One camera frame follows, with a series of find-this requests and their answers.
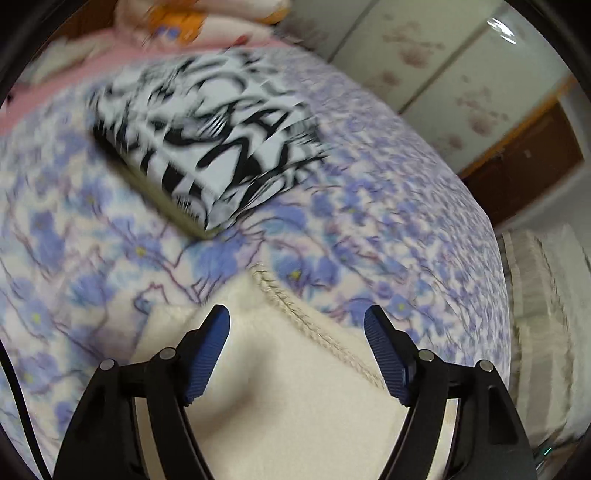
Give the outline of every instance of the wall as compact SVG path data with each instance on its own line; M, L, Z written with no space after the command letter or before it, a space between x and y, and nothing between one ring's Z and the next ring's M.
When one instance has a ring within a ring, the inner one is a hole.
M499 225L495 231L531 228L543 232L565 222L572 226L583 249L591 255L591 102L576 85L560 99L560 103L579 142L584 164L555 189Z

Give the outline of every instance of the pillow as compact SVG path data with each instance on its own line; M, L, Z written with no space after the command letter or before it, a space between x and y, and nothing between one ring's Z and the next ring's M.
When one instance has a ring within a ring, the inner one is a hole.
M582 436L591 422L591 274L573 229L560 225L540 236L566 314L573 359L571 408L559 439Z
M570 410L570 335L544 251L528 230L505 232L501 251L510 273L509 392L530 443L564 429Z

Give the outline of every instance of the pink bedding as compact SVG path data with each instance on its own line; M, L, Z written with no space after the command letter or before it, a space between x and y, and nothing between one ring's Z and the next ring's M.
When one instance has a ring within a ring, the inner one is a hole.
M90 59L79 67L68 69L38 87L25 90L16 89L14 100L10 104L4 105L2 114L0 115L0 135L7 134L24 116L42 105L48 98L70 85L75 85L94 76L108 73L117 67L136 60L154 59L179 53L216 50L220 48L220 46L211 46L211 48L184 48L178 51L171 51L170 49L162 51L155 48L143 49L138 47L121 38L121 36L116 34L115 30L110 28L101 30L93 35L108 38L113 41L115 46L105 54ZM265 46L279 47L285 46L285 44L280 40L272 40L270 43L265 43Z

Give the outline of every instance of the stitched seam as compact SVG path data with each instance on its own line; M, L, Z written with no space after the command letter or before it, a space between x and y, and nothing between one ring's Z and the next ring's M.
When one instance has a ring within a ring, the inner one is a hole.
M290 295L287 294L283 288L277 283L273 275L260 264L254 264L251 267L251 273L257 281L261 290L265 293L267 298L278 306L292 324L306 335L309 339L318 343L320 346L328 349L336 358L341 360L345 365L353 368L357 373L360 373L368 380L374 387L387 391L383 380L375 375L366 365L364 365L358 358L349 352L343 345L333 339L326 332L323 332L311 319L302 312L291 300Z

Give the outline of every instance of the bed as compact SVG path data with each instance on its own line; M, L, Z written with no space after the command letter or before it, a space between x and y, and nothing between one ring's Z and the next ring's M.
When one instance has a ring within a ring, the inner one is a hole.
M508 383L501 259L467 188L343 73L286 44L259 51L332 149L315 176L210 241L165 220L89 133L92 92L150 53L118 45L17 97L2 119L0 329L50 465L93 370L105 357L129 361L153 305L203 304L257 262L335 322L362 326L380 304L421 348L466 365L490 359ZM0 407L28 458L4 377Z

